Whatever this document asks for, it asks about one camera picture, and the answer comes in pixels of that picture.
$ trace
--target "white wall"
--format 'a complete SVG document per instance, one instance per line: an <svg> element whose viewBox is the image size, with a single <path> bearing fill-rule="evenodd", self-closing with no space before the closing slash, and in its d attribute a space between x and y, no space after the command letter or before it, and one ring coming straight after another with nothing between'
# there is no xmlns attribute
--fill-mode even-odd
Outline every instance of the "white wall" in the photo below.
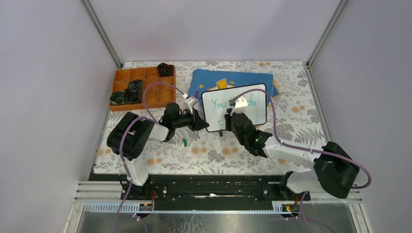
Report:
<svg viewBox="0 0 412 233"><path fill-rule="evenodd" d="M0 7L0 232L61 232L114 63L79 0Z"/></svg>
<svg viewBox="0 0 412 233"><path fill-rule="evenodd" d="M313 65L336 141L372 173L361 194L375 233L412 232L411 12L350 1Z"/></svg>
<svg viewBox="0 0 412 233"><path fill-rule="evenodd" d="M308 60L339 0L91 0L125 61Z"/></svg>

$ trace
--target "glass panel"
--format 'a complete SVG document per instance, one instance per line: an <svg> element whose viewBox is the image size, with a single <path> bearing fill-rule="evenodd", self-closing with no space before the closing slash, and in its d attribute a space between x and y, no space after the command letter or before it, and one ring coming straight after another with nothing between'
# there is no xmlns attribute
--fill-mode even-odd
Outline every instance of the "glass panel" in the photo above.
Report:
<svg viewBox="0 0 412 233"><path fill-rule="evenodd" d="M349 208L345 204L305 204L305 216L328 224L336 233L355 233ZM85 212L80 233L111 233L115 213ZM150 233L310 233L303 220L286 221L279 214L150 214L144 218ZM318 233L330 230L317 223ZM122 213L116 224L117 233L145 232L144 225L132 214Z"/></svg>

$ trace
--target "floral tablecloth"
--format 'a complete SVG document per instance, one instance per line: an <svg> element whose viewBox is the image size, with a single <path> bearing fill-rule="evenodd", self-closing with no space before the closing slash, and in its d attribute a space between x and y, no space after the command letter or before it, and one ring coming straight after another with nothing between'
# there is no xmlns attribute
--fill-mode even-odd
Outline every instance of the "floral tablecloth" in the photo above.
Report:
<svg viewBox="0 0 412 233"><path fill-rule="evenodd" d="M167 62L176 66L177 86L187 92L195 69L227 70L272 73L279 84L281 95L274 99L277 130L281 138L304 144L325 143L318 112L313 102L302 62ZM153 67L159 62L127 62L124 69ZM176 97L183 107L183 98ZM159 120L164 108L152 109ZM148 116L146 110L133 111ZM96 153L93 172L97 174L125 173L120 157L106 145L107 136L126 112L110 112L104 130L103 142ZM267 123L257 126L262 131L273 132L273 113L268 107ZM184 147L182 139L187 140ZM255 157L241 146L233 133L192 132L187 128L176 130L169 143L152 139L142 152L145 165L152 174L284 174L287 171L304 171L306 168L282 159Z"/></svg>

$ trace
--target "dark green object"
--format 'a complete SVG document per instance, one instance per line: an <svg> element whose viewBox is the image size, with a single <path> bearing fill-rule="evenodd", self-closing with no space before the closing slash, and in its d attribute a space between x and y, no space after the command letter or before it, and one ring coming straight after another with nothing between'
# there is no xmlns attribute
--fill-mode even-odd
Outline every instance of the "dark green object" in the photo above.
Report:
<svg viewBox="0 0 412 233"><path fill-rule="evenodd" d="M141 103L143 81L133 80L127 84L124 90L124 98L127 104Z"/></svg>
<svg viewBox="0 0 412 233"><path fill-rule="evenodd" d="M123 92L122 91L113 92L112 95L110 96L110 103L112 105L125 104L126 100L124 99Z"/></svg>

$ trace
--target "whiteboard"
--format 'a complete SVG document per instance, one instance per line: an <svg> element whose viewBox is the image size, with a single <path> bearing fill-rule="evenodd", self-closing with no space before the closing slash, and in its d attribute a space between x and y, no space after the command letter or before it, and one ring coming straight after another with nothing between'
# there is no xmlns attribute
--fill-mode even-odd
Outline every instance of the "whiteboard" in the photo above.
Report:
<svg viewBox="0 0 412 233"><path fill-rule="evenodd" d="M224 114L227 109L233 108L233 106L229 105L229 100L250 89L262 89L266 91L266 85L260 83L203 92L203 111L205 113L205 121L209 123L209 127L207 127L206 130L208 132L224 131ZM244 97L249 105L244 113L252 121L253 125L262 125L266 123L267 104L265 93L252 91L245 94Z"/></svg>

